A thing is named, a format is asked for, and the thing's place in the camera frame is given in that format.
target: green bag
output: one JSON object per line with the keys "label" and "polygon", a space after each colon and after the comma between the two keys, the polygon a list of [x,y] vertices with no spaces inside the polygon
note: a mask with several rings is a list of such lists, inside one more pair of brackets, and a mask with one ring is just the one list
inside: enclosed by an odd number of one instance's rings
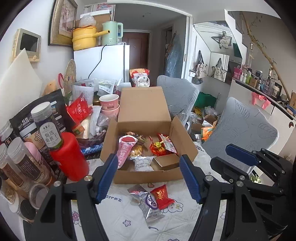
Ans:
{"label": "green bag", "polygon": [[217,98],[210,94],[205,94],[200,92],[197,96],[197,100],[194,104],[194,107],[205,108],[206,106],[211,106],[214,108]]}

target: chair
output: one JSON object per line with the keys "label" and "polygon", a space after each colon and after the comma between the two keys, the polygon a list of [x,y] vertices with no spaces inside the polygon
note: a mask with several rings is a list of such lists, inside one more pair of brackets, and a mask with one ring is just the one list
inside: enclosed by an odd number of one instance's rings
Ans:
{"label": "chair", "polygon": [[184,109],[186,118],[182,124],[185,125],[200,91],[186,79],[171,78],[165,75],[158,76],[157,86],[162,87],[167,105],[175,105]]}
{"label": "chair", "polygon": [[269,124],[265,116],[255,107],[248,107],[229,97],[215,130],[202,144],[211,158],[220,157],[250,174],[250,167],[225,152],[228,144],[235,144],[247,151],[269,149],[278,139],[278,131]]}

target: blue plastic garment cover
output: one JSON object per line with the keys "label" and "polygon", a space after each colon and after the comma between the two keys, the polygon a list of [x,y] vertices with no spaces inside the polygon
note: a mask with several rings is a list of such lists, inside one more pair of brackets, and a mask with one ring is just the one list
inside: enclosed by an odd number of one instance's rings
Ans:
{"label": "blue plastic garment cover", "polygon": [[173,41],[173,48],[168,55],[165,75],[172,78],[181,78],[183,66],[183,54],[180,38],[177,34]]}

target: red cylinder container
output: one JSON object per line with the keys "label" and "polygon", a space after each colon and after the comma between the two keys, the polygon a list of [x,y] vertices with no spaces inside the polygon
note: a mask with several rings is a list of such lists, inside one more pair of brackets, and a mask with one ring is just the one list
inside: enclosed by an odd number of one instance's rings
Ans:
{"label": "red cylinder container", "polygon": [[49,153],[70,180],[79,181],[88,175],[89,166],[80,150],[76,137],[69,132],[61,134],[64,140],[63,145],[60,149]]}

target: metal screw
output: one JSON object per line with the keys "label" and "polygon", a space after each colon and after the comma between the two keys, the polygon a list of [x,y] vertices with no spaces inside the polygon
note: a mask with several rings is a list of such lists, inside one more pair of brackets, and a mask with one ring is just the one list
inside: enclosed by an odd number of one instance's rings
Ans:
{"label": "metal screw", "polygon": [[92,180],[92,176],[91,176],[91,175],[87,175],[87,176],[84,177],[84,180],[85,180],[86,182],[89,182],[89,181]]}
{"label": "metal screw", "polygon": [[208,182],[211,182],[214,180],[214,178],[211,176],[211,175],[207,175],[205,176],[205,179],[208,181]]}
{"label": "metal screw", "polygon": [[243,182],[241,182],[241,181],[237,181],[237,186],[238,186],[238,187],[242,187],[243,185],[244,185]]}
{"label": "metal screw", "polygon": [[55,187],[58,187],[58,186],[60,186],[60,185],[61,185],[61,182],[60,182],[60,181],[55,181],[55,182],[54,182],[54,186],[55,186]]}

